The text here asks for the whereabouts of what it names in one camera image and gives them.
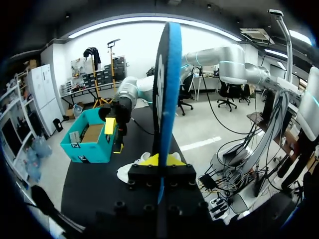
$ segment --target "teal cardboard box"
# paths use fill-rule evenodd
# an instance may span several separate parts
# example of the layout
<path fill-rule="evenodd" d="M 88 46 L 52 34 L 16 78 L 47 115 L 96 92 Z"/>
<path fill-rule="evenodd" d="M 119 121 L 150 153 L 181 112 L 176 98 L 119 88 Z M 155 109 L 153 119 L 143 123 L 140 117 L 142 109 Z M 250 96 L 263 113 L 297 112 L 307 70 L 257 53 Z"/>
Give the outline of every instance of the teal cardboard box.
<path fill-rule="evenodd" d="M 110 161 L 113 135 L 105 135 L 105 122 L 98 115 L 99 108 L 85 110 L 68 130 L 60 145 L 72 162 L 77 163 L 108 163 Z M 71 143 L 70 133 L 84 129 L 87 131 L 80 143 Z"/>

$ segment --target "ceiling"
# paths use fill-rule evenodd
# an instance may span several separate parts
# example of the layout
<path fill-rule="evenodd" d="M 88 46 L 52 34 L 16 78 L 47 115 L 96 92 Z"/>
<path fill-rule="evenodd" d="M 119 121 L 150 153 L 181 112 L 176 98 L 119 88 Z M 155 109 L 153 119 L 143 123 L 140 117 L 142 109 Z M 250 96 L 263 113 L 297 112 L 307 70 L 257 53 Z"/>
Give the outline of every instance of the ceiling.
<path fill-rule="evenodd" d="M 284 67 L 287 69 L 287 62 L 286 61 L 283 61 L 281 59 L 277 59 L 275 57 L 265 57 L 265 61 L 267 61 L 269 64 L 271 65 L 274 65 L 276 67 L 279 67 L 280 66 L 278 65 L 277 61 L 280 61 Z M 309 76 L 309 73 L 300 69 L 299 67 L 293 65 L 293 74 L 298 76 L 299 78 L 302 78 L 303 80 L 305 81 L 308 81 L 308 76 Z"/>
<path fill-rule="evenodd" d="M 167 13 L 196 18 L 221 27 L 236 36 L 239 28 L 264 28 L 274 40 L 269 46 L 277 51 L 286 51 L 284 36 L 267 10 L 279 9 L 284 13 L 288 29 L 308 36 L 315 42 L 306 24 L 295 19 L 293 14 L 278 0 L 181 0 L 174 6 L 169 0 L 46 0 L 38 1 L 30 16 L 30 25 L 13 54 L 41 49 L 54 38 L 66 36 L 71 31 L 108 17 L 130 13 Z M 314 62 L 314 48 L 292 39 L 294 55 L 300 58 L 309 70 Z M 266 45 L 255 44 L 263 51 Z"/>

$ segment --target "black work surface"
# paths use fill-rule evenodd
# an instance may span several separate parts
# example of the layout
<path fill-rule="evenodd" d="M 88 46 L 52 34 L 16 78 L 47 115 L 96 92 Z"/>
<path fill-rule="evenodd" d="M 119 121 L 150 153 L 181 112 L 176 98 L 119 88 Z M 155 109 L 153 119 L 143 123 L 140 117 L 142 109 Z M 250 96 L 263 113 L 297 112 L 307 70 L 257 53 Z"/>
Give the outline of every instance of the black work surface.
<path fill-rule="evenodd" d="M 148 132 L 153 132 L 153 114 L 149 107 L 134 109 L 132 117 Z M 144 152 L 151 152 L 153 135 L 143 132 L 132 120 L 124 137 L 121 154 L 112 154 L 109 163 L 70 163 L 61 202 L 61 212 L 76 223 L 87 226 L 95 221 L 96 212 L 114 214 L 114 203 L 125 201 L 139 205 L 154 201 L 145 198 L 143 191 L 130 191 L 127 184 L 118 179 L 117 170 L 139 159 Z M 185 159 L 174 139 L 170 153 L 178 152 Z"/>

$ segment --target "yellow triangular piece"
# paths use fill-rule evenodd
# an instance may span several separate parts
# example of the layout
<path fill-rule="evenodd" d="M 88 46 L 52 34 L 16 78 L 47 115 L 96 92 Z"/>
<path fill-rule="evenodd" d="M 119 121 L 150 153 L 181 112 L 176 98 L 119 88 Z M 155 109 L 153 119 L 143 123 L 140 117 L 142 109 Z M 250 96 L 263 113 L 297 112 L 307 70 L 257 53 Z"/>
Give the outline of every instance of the yellow triangular piece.
<path fill-rule="evenodd" d="M 121 149 L 120 149 L 120 152 L 113 152 L 113 153 L 121 153 L 122 152 L 122 149 L 124 148 L 124 145 L 121 143 Z"/>
<path fill-rule="evenodd" d="M 172 165 L 177 165 L 177 166 L 181 166 L 181 165 L 186 165 L 185 163 L 177 160 L 175 157 L 173 157 L 171 154 L 168 155 L 167 157 L 167 166 L 172 166 Z M 158 166 L 159 165 L 159 154 L 155 154 L 152 157 L 149 157 L 148 160 L 139 163 L 139 165 L 153 165 L 153 166 Z"/>
<path fill-rule="evenodd" d="M 105 118 L 104 134 L 113 135 L 115 126 L 116 126 L 116 119 L 115 118 Z"/>

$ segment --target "gray floor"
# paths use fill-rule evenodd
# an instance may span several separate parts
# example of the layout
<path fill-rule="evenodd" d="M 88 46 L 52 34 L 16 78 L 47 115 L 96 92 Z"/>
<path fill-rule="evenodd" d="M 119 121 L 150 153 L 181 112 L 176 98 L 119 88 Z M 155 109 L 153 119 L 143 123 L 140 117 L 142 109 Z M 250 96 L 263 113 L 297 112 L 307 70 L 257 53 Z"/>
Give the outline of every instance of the gray floor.
<path fill-rule="evenodd" d="M 249 106 L 247 103 L 239 103 L 238 100 L 235 100 L 234 103 L 238 107 L 230 112 L 226 107 L 217 107 L 216 99 L 219 98 L 218 94 L 212 93 L 210 94 L 210 97 L 216 116 L 226 127 L 242 133 L 247 133 L 249 131 L 251 122 L 246 115 L 255 111 L 254 99 L 252 99 Z M 186 161 L 194 165 L 197 176 L 200 176 L 204 174 L 209 167 L 213 155 L 223 144 L 235 139 L 243 138 L 244 135 L 230 132 L 216 120 L 210 109 L 206 94 L 200 94 L 198 102 L 190 100 L 188 103 L 193 105 L 194 110 L 191 111 L 189 107 L 185 106 L 185 116 L 181 115 L 181 110 L 179 108 L 176 110 L 178 116 L 175 118 L 173 135 L 181 148 Z M 143 107 L 145 105 L 146 104 L 142 101 L 139 101 L 137 107 Z M 257 111 L 262 111 L 263 107 L 264 103 L 261 101 L 260 96 L 257 95 Z M 69 157 L 60 147 L 60 142 L 71 125 L 72 121 L 64 122 L 64 130 L 60 133 L 56 133 L 48 140 L 49 145 L 53 149 L 53 154 L 46 159 L 41 166 L 42 177 L 39 184 L 45 189 L 58 210 L 61 208 L 62 190 L 70 163 Z M 256 147 L 261 137 L 262 134 L 256 136 L 253 145 L 249 145 L 252 150 Z M 269 159 L 275 155 L 278 149 L 279 147 L 272 142 L 269 150 Z M 277 156 L 284 156 L 283 151 L 280 150 Z M 260 163 L 261 166 L 265 165 L 265 159 L 266 156 L 264 154 Z M 279 179 L 275 179 L 274 184 L 279 187 L 280 182 Z M 265 195 L 260 197 L 258 202 L 256 202 L 256 205 L 254 205 L 254 209 L 275 192 L 276 190 L 274 188 L 270 188 L 269 191 L 265 192 Z M 216 197 L 216 195 L 210 194 L 206 200 L 209 201 L 214 197 Z"/>

